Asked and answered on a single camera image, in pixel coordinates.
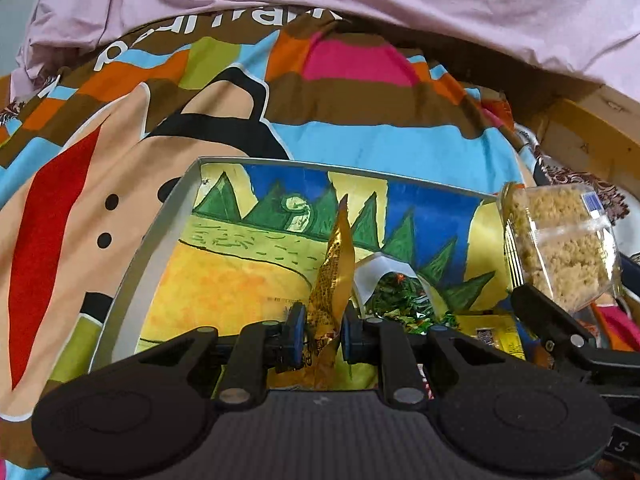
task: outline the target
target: brown granular food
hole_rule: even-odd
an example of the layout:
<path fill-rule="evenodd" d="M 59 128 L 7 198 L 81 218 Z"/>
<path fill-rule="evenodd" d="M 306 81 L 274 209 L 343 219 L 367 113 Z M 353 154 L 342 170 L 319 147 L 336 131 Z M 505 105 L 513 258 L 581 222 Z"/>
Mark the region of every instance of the brown granular food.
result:
<path fill-rule="evenodd" d="M 573 186 L 513 189 L 505 204 L 525 280 L 568 312 L 599 296 L 610 279 L 602 231 L 590 231 L 583 193 Z"/>

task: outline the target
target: pink bed sheet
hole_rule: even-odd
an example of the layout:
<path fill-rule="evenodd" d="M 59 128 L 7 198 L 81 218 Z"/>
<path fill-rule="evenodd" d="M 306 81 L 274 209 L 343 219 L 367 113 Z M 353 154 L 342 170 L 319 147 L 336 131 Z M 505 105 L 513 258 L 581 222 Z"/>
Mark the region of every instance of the pink bed sheet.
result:
<path fill-rule="evenodd" d="M 350 12 L 471 40 L 640 100 L 640 77 L 629 70 L 640 61 L 640 0 L 38 0 L 12 96 L 30 92 L 39 74 L 144 23 L 266 3 Z"/>

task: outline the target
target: colorful blanket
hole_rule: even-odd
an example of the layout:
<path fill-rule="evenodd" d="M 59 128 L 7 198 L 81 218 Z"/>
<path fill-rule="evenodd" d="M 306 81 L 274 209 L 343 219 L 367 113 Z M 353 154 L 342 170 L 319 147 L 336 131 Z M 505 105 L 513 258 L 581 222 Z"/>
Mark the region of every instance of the colorful blanket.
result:
<path fill-rule="evenodd" d="M 503 97 L 427 59 L 329 10 L 178 16 L 127 34 L 8 110 L 0 479 L 46 473 L 33 407 L 88 369 L 95 338 L 71 337 L 76 324 L 100 331 L 140 240 L 198 156 L 306 160 L 487 193 L 521 181 Z M 75 368 L 63 370 L 70 352 Z"/>

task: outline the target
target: painting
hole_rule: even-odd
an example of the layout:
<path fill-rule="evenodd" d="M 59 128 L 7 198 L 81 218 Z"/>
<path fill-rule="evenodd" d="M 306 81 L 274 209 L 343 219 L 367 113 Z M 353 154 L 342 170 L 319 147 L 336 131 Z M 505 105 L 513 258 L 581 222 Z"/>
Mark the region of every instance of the painting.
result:
<path fill-rule="evenodd" d="M 382 252 L 410 264 L 440 312 L 484 310 L 507 296 L 493 200 L 289 163 L 216 162 L 200 173 L 137 351 L 198 326 L 229 335 L 284 319 L 295 301 L 308 300 L 345 195 L 356 262 Z"/>

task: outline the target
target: container of brown crumbs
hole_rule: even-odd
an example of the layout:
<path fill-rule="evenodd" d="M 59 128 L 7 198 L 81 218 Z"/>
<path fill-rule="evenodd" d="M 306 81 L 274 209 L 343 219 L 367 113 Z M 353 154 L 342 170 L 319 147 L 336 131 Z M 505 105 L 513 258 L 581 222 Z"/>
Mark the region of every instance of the container of brown crumbs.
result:
<path fill-rule="evenodd" d="M 618 246 L 593 188 L 509 183 L 498 208 L 513 286 L 530 283 L 570 314 L 604 292 L 617 295 Z"/>

